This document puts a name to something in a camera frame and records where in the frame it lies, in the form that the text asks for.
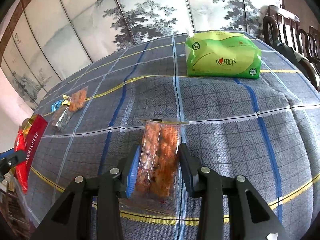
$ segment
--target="tablecloth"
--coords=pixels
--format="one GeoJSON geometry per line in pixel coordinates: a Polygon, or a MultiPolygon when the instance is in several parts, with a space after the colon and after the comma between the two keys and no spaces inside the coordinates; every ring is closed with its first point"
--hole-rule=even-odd
{"type": "MultiPolygon", "coordinates": [[[[63,94],[88,86],[90,99],[64,131],[48,125],[41,139],[20,194],[35,226],[74,177],[115,167],[141,141],[147,116],[188,120],[181,138],[191,154],[220,175],[246,176],[290,239],[300,239],[320,210],[320,95],[286,58],[246,35],[262,50],[257,80],[187,77],[187,35],[178,34],[111,54],[52,88],[35,111],[47,121],[63,94]]],[[[196,238],[200,200],[188,196],[180,171],[176,186],[176,216],[121,212],[124,239],[196,238]]],[[[226,198],[224,222],[228,239],[226,198]]]]}

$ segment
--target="wooden chair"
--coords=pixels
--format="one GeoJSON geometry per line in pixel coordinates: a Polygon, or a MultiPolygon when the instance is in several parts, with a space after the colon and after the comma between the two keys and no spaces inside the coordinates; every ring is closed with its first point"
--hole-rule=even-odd
{"type": "Polygon", "coordinates": [[[318,56],[320,56],[320,31],[313,26],[309,26],[309,35],[311,41],[311,56],[318,58],[318,56]]]}
{"type": "Polygon", "coordinates": [[[274,5],[268,6],[268,15],[276,20],[279,30],[278,40],[293,50],[298,51],[297,32],[300,28],[299,18],[293,13],[274,5]]]}
{"type": "Polygon", "coordinates": [[[7,183],[6,191],[3,191],[0,188],[0,192],[4,195],[3,203],[0,203],[0,210],[9,227],[16,234],[18,239],[30,239],[30,224],[26,219],[17,193],[9,190],[9,183],[7,183]]]}
{"type": "Polygon", "coordinates": [[[273,47],[275,50],[285,56],[291,63],[293,63],[310,80],[311,84],[319,92],[320,78],[316,68],[304,58],[298,62],[293,52],[293,50],[296,50],[296,52],[303,55],[301,34],[304,34],[305,36],[305,44],[306,42],[309,44],[309,36],[303,29],[299,28],[298,22],[299,21],[297,18],[287,18],[287,20],[284,20],[284,16],[278,13],[274,16],[265,16],[263,18],[264,40],[266,44],[273,47]]]}

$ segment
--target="blue candy wrapper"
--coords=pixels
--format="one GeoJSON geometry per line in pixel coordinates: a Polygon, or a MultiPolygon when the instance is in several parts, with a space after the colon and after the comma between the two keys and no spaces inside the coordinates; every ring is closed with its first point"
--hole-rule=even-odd
{"type": "Polygon", "coordinates": [[[58,100],[56,102],[54,102],[51,106],[51,112],[57,111],[59,109],[59,107],[61,106],[62,102],[64,100],[58,100]]]}

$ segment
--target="white stripe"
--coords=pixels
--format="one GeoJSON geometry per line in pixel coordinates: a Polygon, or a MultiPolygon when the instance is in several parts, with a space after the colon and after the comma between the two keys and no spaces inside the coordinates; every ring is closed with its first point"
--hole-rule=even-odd
{"type": "MultiPolygon", "coordinates": [[[[121,54],[121,56],[119,56],[119,58],[117,59],[116,62],[114,62],[113,66],[112,66],[111,68],[113,68],[113,67],[118,63],[119,59],[122,57],[122,55],[123,55],[125,52],[126,52],[126,50],[121,54]]],[[[94,96],[96,95],[96,93],[98,92],[98,90],[99,90],[102,82],[105,80],[107,74],[108,74],[108,73],[106,73],[106,74],[103,76],[102,80],[100,81],[99,85],[97,86],[96,90],[94,91],[91,99],[89,100],[89,102],[87,103],[85,109],[83,110],[83,112],[82,112],[82,114],[81,114],[81,117],[80,117],[80,119],[79,119],[76,127],[75,127],[74,130],[73,130],[73,133],[72,133],[73,135],[76,133],[76,130],[78,129],[78,127],[79,127],[79,125],[80,125],[80,123],[81,123],[81,121],[82,121],[82,119],[83,119],[83,117],[84,117],[87,109],[89,108],[89,106],[90,106],[90,104],[91,104],[91,102],[92,102],[92,100],[93,100],[93,97],[94,97],[94,96]]],[[[58,175],[57,175],[57,179],[56,179],[55,185],[58,185],[58,184],[59,184],[59,180],[60,180],[60,176],[61,176],[61,173],[62,173],[62,170],[63,170],[63,166],[64,166],[64,163],[66,162],[66,159],[67,159],[67,156],[68,156],[68,152],[69,152],[70,147],[71,147],[71,145],[72,145],[73,139],[74,139],[74,136],[71,137],[71,139],[70,139],[70,141],[69,141],[69,144],[68,144],[68,146],[67,146],[67,149],[66,149],[66,151],[65,151],[65,153],[64,153],[64,156],[63,156],[63,159],[62,159],[62,163],[61,163],[61,165],[60,165],[60,169],[59,169],[59,172],[58,172],[58,175]]],[[[55,202],[56,192],[57,192],[57,187],[54,186],[53,196],[52,196],[52,202],[51,202],[51,205],[52,205],[52,206],[53,206],[53,204],[54,204],[54,202],[55,202]]]]}
{"type": "MultiPolygon", "coordinates": [[[[172,55],[174,57],[174,35],[172,35],[172,55]]],[[[176,85],[175,85],[175,76],[176,75],[176,67],[173,68],[173,78],[172,78],[172,82],[173,82],[173,89],[174,89],[174,95],[176,98],[176,105],[177,105],[177,118],[178,120],[180,120],[180,112],[179,112],[179,101],[177,98],[177,90],[176,90],[176,85]]],[[[180,201],[180,195],[181,195],[181,187],[182,187],[182,172],[181,172],[181,168],[179,165],[179,170],[178,170],[178,190],[177,190],[177,205],[176,205],[176,217],[178,218],[180,215],[180,205],[181,205],[181,201],[180,201]]],[[[174,227],[174,240],[178,240],[178,235],[179,235],[179,221],[176,222],[176,225],[174,227]]]]}
{"type": "MultiPolygon", "coordinates": [[[[173,85],[175,85],[175,89],[177,92],[177,98],[176,101],[178,101],[179,105],[177,107],[179,107],[180,109],[180,121],[184,121],[184,112],[183,112],[183,103],[182,103],[182,96],[181,96],[181,92],[180,92],[180,84],[179,84],[179,68],[178,68],[178,60],[177,60],[177,50],[176,50],[176,43],[174,40],[174,35],[172,35],[172,47],[173,47],[173,55],[174,55],[174,82],[173,85]]],[[[181,126],[181,139],[183,143],[186,143],[186,133],[185,133],[185,128],[184,126],[181,126]]],[[[187,201],[187,191],[186,191],[186,187],[184,185],[184,182],[182,182],[182,203],[180,203],[181,205],[181,218],[184,219],[186,217],[186,201],[187,201]]],[[[179,230],[179,240],[183,240],[184,239],[184,230],[185,230],[185,226],[186,226],[186,222],[184,220],[180,221],[180,230],[179,230]]]]}
{"type": "Polygon", "coordinates": [[[29,208],[29,206],[27,204],[27,200],[26,200],[24,194],[21,192],[21,188],[20,188],[19,182],[17,181],[16,178],[14,178],[14,180],[15,180],[15,184],[18,185],[18,190],[20,192],[20,195],[22,196],[22,200],[23,200],[24,205],[26,206],[26,208],[28,209],[30,214],[33,216],[33,218],[37,221],[37,223],[40,224],[39,218],[37,218],[36,215],[32,212],[31,208],[29,208]]]}
{"type": "MultiPolygon", "coordinates": [[[[185,54],[177,55],[177,57],[184,57],[184,56],[185,56],[185,54]]],[[[127,67],[123,67],[123,68],[119,68],[119,69],[110,71],[110,72],[107,73],[107,75],[109,75],[109,74],[111,74],[111,73],[114,73],[114,72],[117,72],[117,71],[119,71],[119,70],[124,70],[124,69],[130,68],[130,67],[134,67],[135,65],[145,64],[145,63],[149,63],[149,62],[153,62],[153,61],[157,61],[157,60],[161,60],[161,59],[165,59],[165,58],[172,58],[172,57],[173,57],[173,56],[167,56],[167,57],[161,57],[161,58],[151,59],[151,60],[148,60],[148,61],[145,61],[145,62],[139,62],[138,64],[134,64],[134,65],[130,65],[130,66],[127,66],[127,67]]],[[[82,85],[85,85],[85,84],[87,84],[87,83],[90,82],[90,81],[93,81],[93,80],[96,80],[96,79],[98,79],[98,78],[100,78],[100,77],[103,77],[104,75],[105,75],[105,74],[100,75],[100,76],[97,76],[97,77],[92,78],[92,79],[89,79],[89,80],[87,80],[86,82],[77,85],[77,86],[74,87],[73,89],[75,89],[75,88],[77,88],[77,87],[80,87],[80,86],[82,86],[82,85]]],[[[46,102],[43,106],[40,106],[37,110],[40,110],[42,107],[46,106],[47,104],[53,103],[53,102],[56,101],[57,99],[61,98],[61,96],[67,94],[67,93],[70,92],[70,91],[71,91],[71,89],[69,89],[68,91],[63,92],[63,94],[61,94],[61,95],[59,95],[59,96],[56,96],[55,98],[53,98],[53,99],[51,99],[50,101],[46,102]]]]}
{"type": "MultiPolygon", "coordinates": [[[[189,121],[186,125],[191,125],[191,124],[204,124],[204,123],[229,123],[229,122],[241,122],[241,121],[247,121],[247,120],[253,120],[257,119],[258,116],[260,117],[265,117],[265,116],[270,116],[273,114],[279,114],[283,112],[290,112],[292,109],[294,110],[308,110],[308,109],[316,109],[320,108],[320,104],[317,105],[294,105],[294,106],[285,106],[285,107],[279,107],[279,108],[274,108],[270,110],[264,110],[264,111],[258,111],[256,113],[252,114],[244,114],[244,115],[235,115],[235,116],[230,116],[230,117],[225,117],[225,118],[212,118],[212,119],[203,119],[203,120],[191,120],[189,121]]],[[[108,133],[112,129],[113,131],[120,131],[120,132],[127,132],[127,131],[134,131],[134,130],[142,130],[144,129],[144,126],[132,126],[132,127],[126,127],[124,125],[121,126],[116,126],[116,127],[108,127],[107,129],[99,129],[99,130],[94,130],[94,131],[89,131],[89,132],[82,132],[82,133],[76,133],[76,134],[63,134],[63,135],[57,135],[57,134],[49,134],[49,135],[44,135],[42,138],[65,138],[65,137],[84,137],[84,136],[94,136],[98,134],[105,134],[108,133]]]]}
{"type": "MultiPolygon", "coordinates": [[[[262,62],[269,70],[271,70],[271,69],[268,67],[268,65],[267,65],[263,60],[261,60],[261,62],[262,62]]],[[[283,85],[283,87],[284,87],[290,94],[292,94],[298,101],[300,101],[301,105],[303,105],[302,100],[301,100],[300,98],[298,98],[294,93],[292,93],[292,92],[287,88],[287,86],[286,86],[286,85],[282,82],[282,80],[276,75],[276,73],[274,73],[274,72],[272,71],[272,74],[273,74],[273,75],[277,78],[277,80],[283,85]]],[[[319,146],[320,146],[320,145],[319,145],[319,141],[318,141],[318,138],[317,138],[316,131],[315,131],[315,129],[314,129],[312,123],[311,123],[311,120],[310,120],[310,118],[309,118],[306,110],[305,110],[305,109],[302,109],[302,111],[303,111],[303,113],[304,113],[304,115],[305,115],[305,117],[306,117],[306,119],[307,119],[307,121],[308,121],[308,123],[309,123],[309,125],[310,125],[310,128],[311,128],[311,130],[312,130],[313,136],[314,136],[315,141],[316,141],[317,148],[319,149],[319,146]]]]}

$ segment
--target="green tissue package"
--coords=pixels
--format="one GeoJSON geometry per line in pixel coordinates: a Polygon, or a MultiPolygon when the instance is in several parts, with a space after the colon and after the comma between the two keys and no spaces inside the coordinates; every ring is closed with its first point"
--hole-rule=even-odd
{"type": "Polygon", "coordinates": [[[192,33],[185,50],[188,76],[259,78],[261,50],[242,33],[192,33]]]}

